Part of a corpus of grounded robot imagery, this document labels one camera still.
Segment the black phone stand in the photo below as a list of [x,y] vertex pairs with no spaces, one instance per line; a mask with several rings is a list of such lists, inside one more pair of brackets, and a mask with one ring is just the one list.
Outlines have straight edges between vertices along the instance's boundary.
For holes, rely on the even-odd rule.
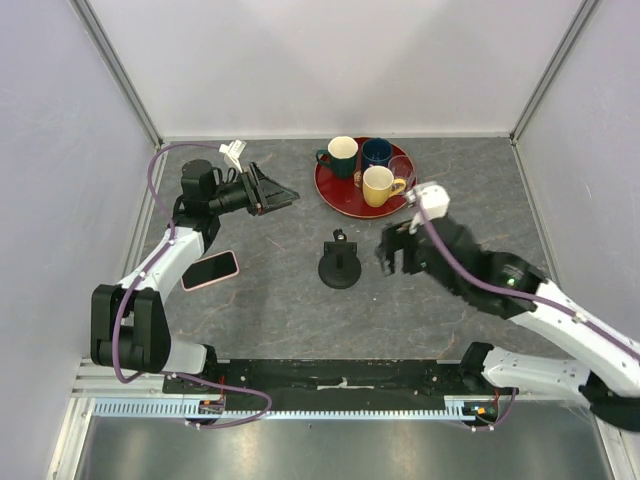
[[334,230],[333,240],[324,242],[318,263],[320,280],[332,289],[348,289],[357,283],[361,272],[357,243],[349,241],[342,229]]

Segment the phone with pink case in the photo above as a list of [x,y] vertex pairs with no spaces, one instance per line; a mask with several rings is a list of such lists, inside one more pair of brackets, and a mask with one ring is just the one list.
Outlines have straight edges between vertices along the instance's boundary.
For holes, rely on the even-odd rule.
[[239,274],[233,251],[227,250],[199,259],[188,267],[181,277],[184,291],[190,292],[232,278]]

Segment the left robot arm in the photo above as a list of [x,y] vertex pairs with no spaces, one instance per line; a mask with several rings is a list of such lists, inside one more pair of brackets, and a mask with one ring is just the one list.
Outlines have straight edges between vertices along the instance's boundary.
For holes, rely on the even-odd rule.
[[115,285],[99,285],[91,297],[90,357],[105,367],[158,374],[183,372],[198,393],[219,382],[209,363],[212,348],[171,336],[164,304],[183,274],[211,246],[220,217],[240,209],[264,215],[298,200],[296,191],[266,176],[256,163],[224,178],[209,161],[196,159],[182,168],[165,234],[149,256]]

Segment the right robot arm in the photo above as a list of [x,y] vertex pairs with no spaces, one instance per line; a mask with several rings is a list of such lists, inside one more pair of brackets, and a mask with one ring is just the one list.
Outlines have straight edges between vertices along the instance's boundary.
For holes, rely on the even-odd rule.
[[522,257],[489,250],[450,216],[414,217],[386,226],[376,249],[385,274],[426,273],[476,310],[530,330],[569,354],[567,360],[518,356],[475,342],[458,381],[477,394],[490,385],[576,399],[600,420],[639,430],[639,343],[598,319]]

